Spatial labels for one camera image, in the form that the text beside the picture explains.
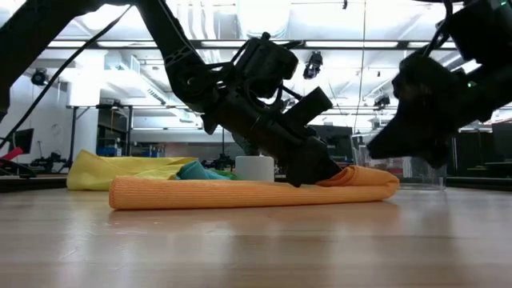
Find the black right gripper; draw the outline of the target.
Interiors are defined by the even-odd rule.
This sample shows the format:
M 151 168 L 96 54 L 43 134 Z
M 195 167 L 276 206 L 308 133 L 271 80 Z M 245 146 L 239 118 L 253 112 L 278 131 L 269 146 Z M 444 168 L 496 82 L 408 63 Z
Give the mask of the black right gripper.
M 370 156 L 420 158 L 437 169 L 447 163 L 448 139 L 457 129 L 485 122 L 512 102 L 512 63 L 461 74 L 412 54 L 399 64 L 394 96 L 398 110 L 367 144 Z

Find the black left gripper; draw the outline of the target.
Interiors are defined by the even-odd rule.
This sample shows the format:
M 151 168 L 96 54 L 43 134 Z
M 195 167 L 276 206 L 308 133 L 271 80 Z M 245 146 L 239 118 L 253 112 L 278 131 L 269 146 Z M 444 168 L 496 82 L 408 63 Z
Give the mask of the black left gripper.
M 246 140 L 279 161 L 291 161 L 286 180 L 295 187 L 331 179 L 342 168 L 326 153 L 316 132 L 284 120 L 282 102 L 267 105 L 248 95 L 230 93 L 208 107 L 202 115 L 204 129 L 212 134 L 217 126 Z

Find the clear plastic basket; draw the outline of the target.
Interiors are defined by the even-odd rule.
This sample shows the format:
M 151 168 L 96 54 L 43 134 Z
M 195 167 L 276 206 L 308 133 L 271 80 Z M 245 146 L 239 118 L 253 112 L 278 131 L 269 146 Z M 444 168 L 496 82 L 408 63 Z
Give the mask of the clear plastic basket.
M 392 173 L 400 180 L 404 190 L 444 190 L 446 188 L 446 167 L 431 168 L 420 158 L 386 158 L 370 157 L 367 144 L 375 133 L 356 133 L 351 136 L 354 162 L 365 166 Z

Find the green microfiber towel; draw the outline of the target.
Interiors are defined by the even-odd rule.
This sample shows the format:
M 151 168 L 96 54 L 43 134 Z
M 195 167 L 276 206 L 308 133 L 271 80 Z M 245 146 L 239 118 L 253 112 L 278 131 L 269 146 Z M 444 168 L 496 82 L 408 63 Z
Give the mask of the green microfiber towel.
M 216 170 L 210 169 L 210 172 L 213 172 L 219 177 L 224 177 L 230 180 L 238 180 L 238 176 L 230 170 Z

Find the orange microfiber towel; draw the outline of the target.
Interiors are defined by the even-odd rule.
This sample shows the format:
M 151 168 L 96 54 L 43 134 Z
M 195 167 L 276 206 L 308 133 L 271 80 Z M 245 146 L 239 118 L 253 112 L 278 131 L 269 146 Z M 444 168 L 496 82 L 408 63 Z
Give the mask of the orange microfiber towel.
M 348 166 L 315 185 L 242 180 L 160 180 L 117 177 L 109 190 L 114 210 L 174 210 L 307 206 L 376 202 L 391 198 L 400 181 L 393 174 Z

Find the blue microfiber towel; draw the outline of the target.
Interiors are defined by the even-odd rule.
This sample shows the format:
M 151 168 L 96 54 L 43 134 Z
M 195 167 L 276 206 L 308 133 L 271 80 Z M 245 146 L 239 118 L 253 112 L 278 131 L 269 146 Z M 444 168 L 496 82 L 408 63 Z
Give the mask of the blue microfiber towel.
M 179 172 L 176 173 L 174 178 L 177 180 L 230 180 L 227 176 L 206 169 L 198 161 L 185 164 Z

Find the yellow microfiber towel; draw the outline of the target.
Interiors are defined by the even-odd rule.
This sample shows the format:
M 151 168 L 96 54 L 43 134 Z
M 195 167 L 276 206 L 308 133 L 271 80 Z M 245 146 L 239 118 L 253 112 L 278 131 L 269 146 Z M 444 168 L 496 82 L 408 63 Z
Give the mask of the yellow microfiber towel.
M 196 158 L 103 157 L 81 150 L 66 179 L 68 190 L 107 191 L 116 177 L 173 180 Z

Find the wide black monitor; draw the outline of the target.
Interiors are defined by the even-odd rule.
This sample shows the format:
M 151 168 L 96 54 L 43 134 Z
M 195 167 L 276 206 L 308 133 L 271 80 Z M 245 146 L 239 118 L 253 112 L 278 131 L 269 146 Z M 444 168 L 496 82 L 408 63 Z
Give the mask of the wide black monitor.
M 327 146 L 329 156 L 340 163 L 352 164 L 354 156 L 351 144 L 352 128 L 348 126 L 311 125 Z

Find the potted plant in white pot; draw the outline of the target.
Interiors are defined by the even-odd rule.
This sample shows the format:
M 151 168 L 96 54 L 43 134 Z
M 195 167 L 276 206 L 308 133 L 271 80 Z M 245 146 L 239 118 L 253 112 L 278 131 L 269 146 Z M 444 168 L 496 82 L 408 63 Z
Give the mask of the potted plant in white pot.
M 258 145 L 246 140 L 239 134 L 232 133 L 234 142 L 239 145 L 244 155 L 235 158 L 235 174 L 246 181 L 274 181 L 274 159 L 264 155 Z

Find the black overhead light bar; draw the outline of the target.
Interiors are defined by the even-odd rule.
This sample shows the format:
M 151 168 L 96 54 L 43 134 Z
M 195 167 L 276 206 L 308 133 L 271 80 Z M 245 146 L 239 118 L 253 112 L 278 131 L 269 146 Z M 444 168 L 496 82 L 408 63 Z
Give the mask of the black overhead light bar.
M 234 50 L 240 48 L 244 40 L 191 40 L 193 48 L 199 50 Z M 278 45 L 292 43 L 291 40 L 273 40 Z M 350 41 L 350 40 L 297 40 L 292 49 L 297 50 L 418 50 L 427 41 Z M 91 49 L 128 49 L 151 50 L 157 45 L 153 41 L 96 41 L 89 45 Z

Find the black shelving unit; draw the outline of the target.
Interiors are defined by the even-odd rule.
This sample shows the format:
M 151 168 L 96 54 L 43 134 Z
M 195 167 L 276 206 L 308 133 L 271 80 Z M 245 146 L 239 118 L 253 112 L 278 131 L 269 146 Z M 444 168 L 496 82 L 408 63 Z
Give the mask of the black shelving unit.
M 121 104 L 99 104 L 96 154 L 106 157 L 132 155 L 131 131 L 134 108 Z

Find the black background equipment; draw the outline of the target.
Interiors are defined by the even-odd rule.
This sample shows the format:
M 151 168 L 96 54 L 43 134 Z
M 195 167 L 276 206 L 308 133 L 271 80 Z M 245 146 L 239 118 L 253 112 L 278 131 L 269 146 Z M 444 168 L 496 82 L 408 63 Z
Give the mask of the black background equipment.
M 67 164 L 68 160 L 65 159 L 60 153 L 51 152 L 50 156 L 47 158 L 40 157 L 33 160 L 29 167 L 33 170 L 40 170 L 45 174 L 52 174 L 54 172 L 54 164 L 62 163 Z

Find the small black tilted monitor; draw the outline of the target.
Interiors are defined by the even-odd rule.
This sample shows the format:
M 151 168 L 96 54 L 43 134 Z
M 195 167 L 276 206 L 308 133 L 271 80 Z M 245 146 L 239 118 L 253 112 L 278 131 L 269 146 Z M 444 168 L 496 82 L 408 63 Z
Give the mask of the small black tilted monitor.
M 20 148 L 23 154 L 29 154 L 31 152 L 33 137 L 34 128 L 18 130 L 12 136 L 10 148 Z

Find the red flat object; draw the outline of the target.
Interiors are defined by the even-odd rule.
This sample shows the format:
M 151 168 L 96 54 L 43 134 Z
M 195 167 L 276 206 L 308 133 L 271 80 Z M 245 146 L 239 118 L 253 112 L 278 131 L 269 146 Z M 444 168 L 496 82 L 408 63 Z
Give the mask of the red flat object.
M 11 151 L 9 151 L 7 154 L 1 156 L 1 159 L 11 161 L 21 154 L 24 154 L 23 149 L 20 147 L 16 147 L 16 148 L 12 149 Z

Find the silver ventilation duct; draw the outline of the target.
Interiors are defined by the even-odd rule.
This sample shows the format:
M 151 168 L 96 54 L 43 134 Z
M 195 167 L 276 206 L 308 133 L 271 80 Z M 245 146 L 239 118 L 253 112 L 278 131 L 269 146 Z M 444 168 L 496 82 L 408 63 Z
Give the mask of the silver ventilation duct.
M 290 20 L 291 0 L 237 0 L 237 20 L 243 38 L 284 38 Z

